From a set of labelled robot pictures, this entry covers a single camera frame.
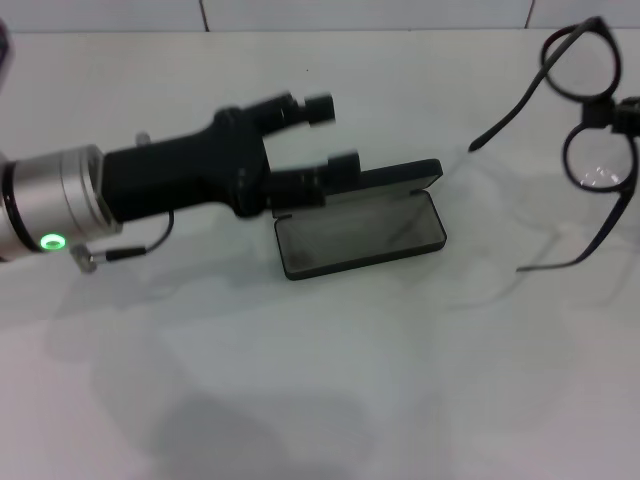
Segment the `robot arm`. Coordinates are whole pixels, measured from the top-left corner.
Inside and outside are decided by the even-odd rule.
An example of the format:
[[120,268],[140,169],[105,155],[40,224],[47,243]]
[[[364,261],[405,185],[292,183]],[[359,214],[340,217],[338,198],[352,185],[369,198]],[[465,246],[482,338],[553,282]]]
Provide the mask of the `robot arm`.
[[[357,155],[316,168],[272,172],[263,138],[300,123],[334,120],[330,96],[298,104],[284,94],[226,108],[192,135],[102,153],[95,146],[0,163],[0,257],[83,246],[122,224],[202,203],[229,205],[238,217],[267,208],[324,205],[327,190],[360,174]],[[144,254],[125,249],[112,259]]]

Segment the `open glasses case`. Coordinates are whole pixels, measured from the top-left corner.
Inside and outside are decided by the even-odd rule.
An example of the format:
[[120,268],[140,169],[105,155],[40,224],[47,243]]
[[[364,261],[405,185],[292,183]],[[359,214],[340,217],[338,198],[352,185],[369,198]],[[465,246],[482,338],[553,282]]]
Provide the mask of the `open glasses case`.
[[441,176],[438,160],[369,170],[328,192],[324,208],[274,210],[285,275],[302,280],[442,249],[447,234],[426,191]]

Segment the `silver metal joint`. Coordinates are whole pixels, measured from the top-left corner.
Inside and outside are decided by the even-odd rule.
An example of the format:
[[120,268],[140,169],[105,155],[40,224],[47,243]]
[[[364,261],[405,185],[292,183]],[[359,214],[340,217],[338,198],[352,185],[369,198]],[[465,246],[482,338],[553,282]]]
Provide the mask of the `silver metal joint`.
[[19,160],[13,166],[0,161],[0,175],[11,176],[0,188],[0,257],[13,260],[34,253],[34,246],[52,251],[118,233],[121,225],[100,193],[102,162],[95,146]]

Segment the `white tile wall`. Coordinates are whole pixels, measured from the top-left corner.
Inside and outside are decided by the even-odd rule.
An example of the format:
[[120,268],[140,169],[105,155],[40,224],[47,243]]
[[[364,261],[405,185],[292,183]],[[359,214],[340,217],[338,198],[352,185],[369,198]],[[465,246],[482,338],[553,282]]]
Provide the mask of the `white tile wall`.
[[212,31],[523,27],[530,0],[204,0]]
[[612,27],[640,27],[639,0],[536,0],[530,26],[556,28],[602,15]]
[[15,32],[203,31],[198,0],[2,0]]

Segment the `black eyeglass frame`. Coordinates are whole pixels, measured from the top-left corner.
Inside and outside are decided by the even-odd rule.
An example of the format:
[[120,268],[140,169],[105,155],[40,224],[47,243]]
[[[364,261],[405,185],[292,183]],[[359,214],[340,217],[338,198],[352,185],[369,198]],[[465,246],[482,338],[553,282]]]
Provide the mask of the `black eyeglass frame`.
[[[594,33],[600,36],[611,49],[614,58],[613,80],[606,90],[597,95],[578,95],[569,92],[560,87],[549,75],[551,68],[560,59],[560,57],[569,49],[571,45],[573,45],[573,43],[575,43],[575,41],[580,36],[587,32]],[[567,38],[564,39],[564,41],[555,49],[555,51],[553,51],[553,53],[551,53],[551,55],[548,55],[551,46],[560,38],[565,36]],[[610,187],[594,187],[585,185],[574,176],[569,165],[569,147],[573,139],[576,138],[576,136],[584,130],[604,129],[608,125],[611,125],[613,121],[615,102],[613,102],[612,96],[617,90],[620,84],[620,79],[622,78],[622,58],[618,49],[618,45],[616,44],[616,41],[613,38],[613,35],[609,31],[609,28],[607,27],[604,20],[601,17],[592,17],[581,24],[565,27],[555,32],[543,44],[540,53],[540,64],[540,71],[535,76],[535,78],[531,82],[531,85],[525,92],[522,99],[518,102],[518,104],[495,126],[489,129],[485,134],[474,140],[469,146],[469,151],[473,152],[483,147],[498,132],[500,132],[500,130],[502,130],[509,122],[511,122],[511,120],[513,120],[518,115],[518,113],[520,113],[526,103],[531,99],[534,91],[538,88],[540,83],[542,83],[543,80],[546,80],[549,86],[559,95],[567,98],[568,100],[578,102],[583,105],[583,121],[569,133],[562,148],[562,164],[570,182],[575,187],[592,193],[616,192],[620,195],[620,198],[616,202],[611,213],[596,234],[595,238],[577,258],[569,262],[552,265],[532,265],[527,267],[520,267],[517,269],[518,272],[565,268],[577,265],[586,260],[593,254],[593,252],[598,249],[598,247],[602,244],[604,239],[609,235],[613,227],[616,225],[618,220],[620,220],[622,214],[633,198],[638,182],[638,149],[636,147],[633,136],[630,134],[625,134],[625,137],[629,143],[631,152],[631,170],[627,178],[625,178],[619,184]],[[596,121],[593,121],[593,119],[589,118],[591,111],[595,111]]]

